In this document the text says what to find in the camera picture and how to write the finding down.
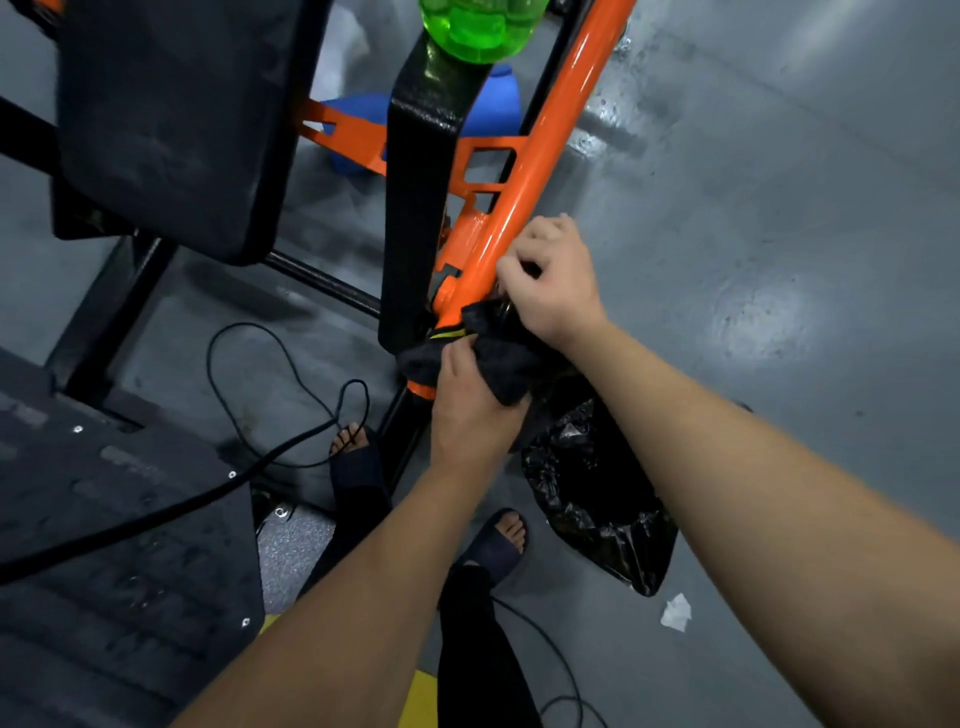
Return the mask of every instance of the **orange metal frame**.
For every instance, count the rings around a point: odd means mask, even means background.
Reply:
[[[464,208],[437,255],[434,270],[441,272],[449,265],[461,274],[447,276],[434,297],[438,328],[459,325],[464,306],[482,301],[492,291],[496,261],[507,252],[533,214],[577,118],[627,24],[634,2],[595,0],[529,136],[460,140],[449,189],[464,199]],[[377,174],[386,175],[385,127],[316,101],[307,103],[303,121],[334,124],[332,133],[306,124],[300,133]],[[504,149],[516,152],[516,163],[505,182],[467,182],[465,174],[474,152]],[[489,213],[476,208],[477,194],[485,192],[500,195]],[[413,383],[409,386],[416,394],[432,399],[433,391],[429,388]]]

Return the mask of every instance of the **black pants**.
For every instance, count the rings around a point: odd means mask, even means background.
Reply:
[[[380,488],[337,493],[337,527],[300,595],[332,570],[390,513]],[[440,728],[541,726],[537,706],[503,629],[496,622],[487,570],[457,569],[440,599],[444,647],[437,675]]]

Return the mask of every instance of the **yellow stripe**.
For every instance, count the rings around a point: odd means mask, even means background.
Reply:
[[[430,336],[431,339],[459,339],[467,335],[465,328],[458,328],[456,331],[440,331]]]

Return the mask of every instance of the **green bottle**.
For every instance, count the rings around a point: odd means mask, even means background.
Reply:
[[[496,63],[526,45],[548,0],[420,0],[423,26],[451,56]]]

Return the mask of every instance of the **left hand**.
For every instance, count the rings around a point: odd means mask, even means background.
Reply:
[[[433,405],[430,464],[493,477],[520,432],[530,397],[512,407],[496,400],[477,369],[474,339],[466,336],[444,347]]]

